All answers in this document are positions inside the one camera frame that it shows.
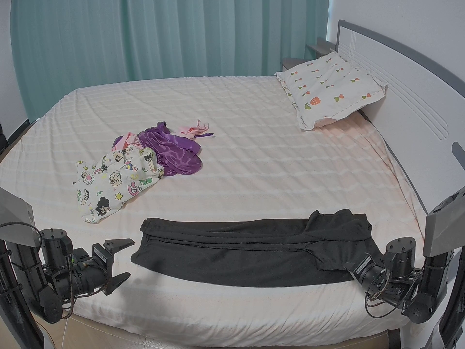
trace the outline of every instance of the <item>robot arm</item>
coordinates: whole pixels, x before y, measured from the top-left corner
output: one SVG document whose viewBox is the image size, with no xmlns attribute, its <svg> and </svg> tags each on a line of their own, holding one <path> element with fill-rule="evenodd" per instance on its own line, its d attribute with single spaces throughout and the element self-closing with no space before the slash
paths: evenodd
<svg viewBox="0 0 465 349">
<path fill-rule="evenodd" d="M 465 245 L 465 187 L 446 198 L 426 217 L 425 263 L 414 267 L 415 240 L 410 237 L 389 242 L 381 260 L 367 254 L 363 259 L 344 267 L 360 283 L 367 303 L 376 299 L 400 309 L 414 323 L 431 318 L 447 292 L 447 270 L 453 250 Z M 462 334 L 465 319 L 465 252 L 459 258 L 452 294 L 441 317 L 435 340 L 427 347 L 452 348 Z"/>
<path fill-rule="evenodd" d="M 132 239 L 106 240 L 94 244 L 89 256 L 73 249 L 64 230 L 37 230 L 32 207 L 0 188 L 0 316 L 21 348 L 53 348 L 31 311 L 56 323 L 64 304 L 71 304 L 71 315 L 76 299 L 111 294 L 128 279 L 129 273 L 113 277 L 113 261 L 116 252 L 133 244 Z"/>
</svg>

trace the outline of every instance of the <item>headboard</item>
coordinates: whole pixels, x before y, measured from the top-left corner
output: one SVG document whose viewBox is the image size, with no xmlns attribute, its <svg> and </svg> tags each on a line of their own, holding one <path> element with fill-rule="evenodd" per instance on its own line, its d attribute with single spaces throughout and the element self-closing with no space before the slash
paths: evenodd
<svg viewBox="0 0 465 349">
<path fill-rule="evenodd" d="M 425 211 L 465 186 L 465 82 L 416 50 L 344 20 L 336 51 L 388 84 L 385 99 L 362 111 Z"/>
</svg>

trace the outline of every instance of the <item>striped bed sheet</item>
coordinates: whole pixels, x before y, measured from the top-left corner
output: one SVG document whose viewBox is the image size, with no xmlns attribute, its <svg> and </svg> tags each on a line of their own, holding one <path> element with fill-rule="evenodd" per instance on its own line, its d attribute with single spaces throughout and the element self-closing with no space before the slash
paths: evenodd
<svg viewBox="0 0 465 349">
<path fill-rule="evenodd" d="M 113 140 L 158 121 L 210 124 L 199 139 L 202 169 L 164 177 L 98 224 L 78 213 L 74 163 L 111 150 Z M 372 319 L 356 282 L 242 288 L 184 281 L 132 264 L 147 217 L 175 221 L 304 218 L 349 208 L 366 213 L 383 252 L 398 236 L 417 240 L 425 214 L 378 131 L 359 113 L 299 130 L 275 77 L 203 77 L 82 88 L 38 120 L 0 163 L 0 186 L 33 207 L 36 226 L 61 228 L 74 247 L 105 239 L 136 245 L 115 257 L 131 277 L 112 295 L 79 299 L 74 312 L 155 337 L 159 347 L 323 345 L 403 326 L 398 311 Z M 374 308 L 382 314 L 388 308 Z"/>
</svg>

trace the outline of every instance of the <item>curtain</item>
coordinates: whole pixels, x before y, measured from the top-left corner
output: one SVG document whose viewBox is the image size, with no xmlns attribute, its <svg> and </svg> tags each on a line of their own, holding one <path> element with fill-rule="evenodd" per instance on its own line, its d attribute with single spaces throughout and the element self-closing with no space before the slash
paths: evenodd
<svg viewBox="0 0 465 349">
<path fill-rule="evenodd" d="M 12 0 L 15 70 L 30 120 L 80 87 L 259 76 L 311 58 L 328 0 Z"/>
</svg>

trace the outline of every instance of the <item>folded black clothing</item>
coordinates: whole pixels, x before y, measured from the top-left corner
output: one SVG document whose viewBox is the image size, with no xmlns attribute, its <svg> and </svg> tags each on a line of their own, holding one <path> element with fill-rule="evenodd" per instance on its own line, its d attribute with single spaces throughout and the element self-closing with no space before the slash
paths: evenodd
<svg viewBox="0 0 465 349">
<path fill-rule="evenodd" d="M 131 261 L 195 282 L 240 287 L 291 287 L 352 280 L 343 268 L 381 252 L 365 214 L 315 211 L 308 219 L 176 222 L 148 218 Z"/>
</svg>

